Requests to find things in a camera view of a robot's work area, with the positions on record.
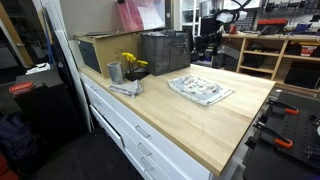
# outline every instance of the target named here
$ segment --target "drawer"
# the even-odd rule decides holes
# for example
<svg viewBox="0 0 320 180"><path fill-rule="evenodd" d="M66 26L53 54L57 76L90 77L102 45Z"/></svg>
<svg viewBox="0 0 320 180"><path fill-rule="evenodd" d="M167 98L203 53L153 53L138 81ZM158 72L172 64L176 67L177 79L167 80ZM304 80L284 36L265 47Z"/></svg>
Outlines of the drawer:
<svg viewBox="0 0 320 180"><path fill-rule="evenodd" d="M113 141L119 146L120 149L123 149L122 138L116 130L114 130L107 121L98 113L98 111L90 105L92 114L96 117L100 126L109 134Z"/></svg>
<svg viewBox="0 0 320 180"><path fill-rule="evenodd" d="M174 173L177 171L184 179L197 179L208 180L210 171L202 166L199 162L189 156L186 152L160 134L157 130L151 127L138 115L120 103L118 100L113 99L115 114L118 119L118 123L124 131L128 131L130 136L135 141L141 141L143 139L147 148L156 150L162 158L165 159L171 166L166 166L163 161L155 159L157 165L163 168L167 175L174 179ZM173 167L175 171L170 171L168 167Z"/></svg>
<svg viewBox="0 0 320 180"><path fill-rule="evenodd" d="M92 91L87 84L85 84L85 88L89 96L90 103L115 129L117 129L118 123L113 108L111 108L103 99L101 99L101 97Z"/></svg>
<svg viewBox="0 0 320 180"><path fill-rule="evenodd" d="M128 134L123 133L124 153L145 178L150 180L167 180L165 173L150 159L148 159L139 149L138 145L131 139Z"/></svg>
<svg viewBox="0 0 320 180"><path fill-rule="evenodd" d="M100 87L97 83L91 80L88 76L82 73L82 80L83 82L88 85L89 89L98 94L110 107L113 106L112 96Z"/></svg>
<svg viewBox="0 0 320 180"><path fill-rule="evenodd" d="M179 170L175 164L170 163L168 159L166 159L165 155L157 150L157 147L141 138L134 127L128 124L126 120L122 119L120 115L118 115L118 123L123 132L130 134L130 138L135 142L135 146L138 148L140 153L142 153L148 160L155 162L166 175L171 177L170 179L188 179L188 177L186 177L187 175Z"/></svg>

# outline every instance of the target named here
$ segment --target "floor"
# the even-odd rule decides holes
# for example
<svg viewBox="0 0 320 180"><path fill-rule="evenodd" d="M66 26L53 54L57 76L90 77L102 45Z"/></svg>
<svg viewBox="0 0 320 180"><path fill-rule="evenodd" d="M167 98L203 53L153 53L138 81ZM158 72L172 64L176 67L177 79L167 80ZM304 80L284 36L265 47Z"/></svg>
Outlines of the floor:
<svg viewBox="0 0 320 180"><path fill-rule="evenodd" d="M0 85L0 112L5 115L20 111L17 104L8 92L12 84ZM269 98L277 98L279 92L273 89ZM266 106L261 108L258 116L264 112ZM252 135L254 129L249 129L246 137ZM245 166L239 162L232 180L242 180ZM28 180L140 180L143 179L128 161L121 150L113 143L101 128L81 137L71 144L63 147L48 157L46 163Z"/></svg>

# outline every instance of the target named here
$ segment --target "cardboard box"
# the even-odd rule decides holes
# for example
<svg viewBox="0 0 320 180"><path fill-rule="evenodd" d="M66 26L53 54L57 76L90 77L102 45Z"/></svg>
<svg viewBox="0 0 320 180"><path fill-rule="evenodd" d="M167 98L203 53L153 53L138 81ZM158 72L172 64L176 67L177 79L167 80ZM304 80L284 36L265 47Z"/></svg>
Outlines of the cardboard box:
<svg viewBox="0 0 320 180"><path fill-rule="evenodd" d="M79 35L76 36L76 39L93 44L101 71L101 73L97 73L101 74L103 78L109 78L108 63L121 62L123 70L128 69L128 62L125 57L122 56L123 52L129 52L137 59L140 59L141 34L142 32L91 37Z"/></svg>

